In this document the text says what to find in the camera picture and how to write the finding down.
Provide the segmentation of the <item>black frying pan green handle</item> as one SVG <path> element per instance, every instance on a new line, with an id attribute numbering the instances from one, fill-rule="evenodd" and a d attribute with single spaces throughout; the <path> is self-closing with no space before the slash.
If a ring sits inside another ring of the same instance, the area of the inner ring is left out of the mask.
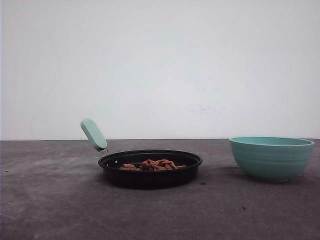
<path id="1" fill-rule="evenodd" d="M 181 186 L 194 180 L 198 167 L 203 160 L 200 156 L 171 149 L 141 149 L 116 153 L 108 152 L 108 143 L 97 124 L 90 118 L 81 121 L 80 127 L 93 148 L 102 153 L 98 165 L 108 182 L 113 185 L 130 189 L 163 189 Z M 133 164 L 139 167 L 146 160 L 173 161 L 176 165 L 186 165 L 185 168 L 159 171 L 122 170 L 123 164 Z"/>

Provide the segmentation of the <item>brown beef cubes pile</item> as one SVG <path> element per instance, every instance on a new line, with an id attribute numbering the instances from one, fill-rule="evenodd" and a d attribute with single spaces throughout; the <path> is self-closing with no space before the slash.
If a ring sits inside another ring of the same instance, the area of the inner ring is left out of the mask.
<path id="1" fill-rule="evenodd" d="M 119 169 L 129 171 L 166 171 L 186 168 L 186 165 L 176 165 L 173 161 L 168 159 L 151 160 L 147 159 L 136 167 L 131 163 L 124 163 Z"/>

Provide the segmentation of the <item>teal ribbed bowl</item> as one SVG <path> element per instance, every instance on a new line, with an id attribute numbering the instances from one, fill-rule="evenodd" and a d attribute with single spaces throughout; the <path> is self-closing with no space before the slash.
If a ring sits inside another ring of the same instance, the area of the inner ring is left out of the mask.
<path id="1" fill-rule="evenodd" d="M 254 179 L 283 183 L 302 173 L 311 158 L 311 140 L 270 136 L 242 136 L 229 139 L 239 167 Z"/>

